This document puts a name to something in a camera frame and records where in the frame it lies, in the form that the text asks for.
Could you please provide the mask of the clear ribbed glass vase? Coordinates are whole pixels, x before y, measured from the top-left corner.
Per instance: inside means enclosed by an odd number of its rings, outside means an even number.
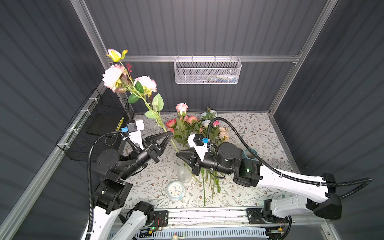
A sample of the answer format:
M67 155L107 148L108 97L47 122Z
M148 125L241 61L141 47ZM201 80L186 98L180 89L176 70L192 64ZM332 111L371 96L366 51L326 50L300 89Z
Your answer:
M190 172L189 166L181 159L177 159L177 170L178 170L178 179L182 183L188 183L192 179L192 174Z

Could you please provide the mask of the pink peony spray stem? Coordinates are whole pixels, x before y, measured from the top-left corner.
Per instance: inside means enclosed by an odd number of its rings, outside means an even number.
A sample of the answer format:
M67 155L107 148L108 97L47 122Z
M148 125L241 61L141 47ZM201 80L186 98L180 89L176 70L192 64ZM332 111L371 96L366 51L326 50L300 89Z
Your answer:
M106 56L111 59L114 64L105 70L103 74L102 81L104 86L114 93L123 94L129 92L128 102L130 104L142 100L148 108L145 116L155 120L157 125L165 132L174 133L175 131L170 127L166 127L162 120L160 112L164 108L164 100L158 93L156 81L149 76L133 78L132 65L129 63L123 64L127 53L127 50L120 53L114 49L108 49Z

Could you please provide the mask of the pale pink rose stem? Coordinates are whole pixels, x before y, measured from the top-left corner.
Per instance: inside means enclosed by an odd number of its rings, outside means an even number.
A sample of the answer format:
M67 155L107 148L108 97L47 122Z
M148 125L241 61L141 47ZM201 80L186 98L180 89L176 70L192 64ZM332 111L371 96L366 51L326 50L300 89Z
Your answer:
M182 150L187 149L189 132L187 129L187 123L185 117L187 116L188 105L185 103L179 103L176 106L179 118L176 118L177 126L175 129L175 140L182 145Z

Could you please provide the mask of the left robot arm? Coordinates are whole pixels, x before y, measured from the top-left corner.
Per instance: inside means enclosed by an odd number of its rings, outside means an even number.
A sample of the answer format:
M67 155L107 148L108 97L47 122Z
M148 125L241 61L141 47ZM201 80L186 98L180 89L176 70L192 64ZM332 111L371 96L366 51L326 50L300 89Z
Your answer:
M133 151L128 156L121 155L115 149L107 149L97 159L95 173L101 177L101 183L94 190L92 187L92 166L91 158L95 146L102 138L109 135L121 135L123 140L129 143ZM153 160L159 162L159 157L164 153L168 142L173 136L172 132L165 132L149 136L144 140L139 138L133 142L126 130L111 132L100 136L91 147L87 161L87 178L89 188L89 221L85 239L91 239L94 233L94 208L100 207L109 215L112 211L122 208L132 184L125 182L129 177L139 173L148 162Z

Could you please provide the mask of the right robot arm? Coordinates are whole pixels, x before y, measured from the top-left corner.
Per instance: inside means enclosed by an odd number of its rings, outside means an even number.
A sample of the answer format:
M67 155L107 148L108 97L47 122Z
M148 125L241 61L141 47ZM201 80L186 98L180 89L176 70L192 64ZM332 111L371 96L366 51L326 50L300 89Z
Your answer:
M177 157L190 166L196 176L206 169L233 176L233 181L243 187L275 188L292 193L293 197L286 200L265 201L263 215L266 220L305 213L328 220L341 218L341 200L335 189L326 186L327 180L335 180L333 175L277 174L256 160L243 158L242 154L234 144L223 143L215 153L210 153L207 145L203 145L183 150Z

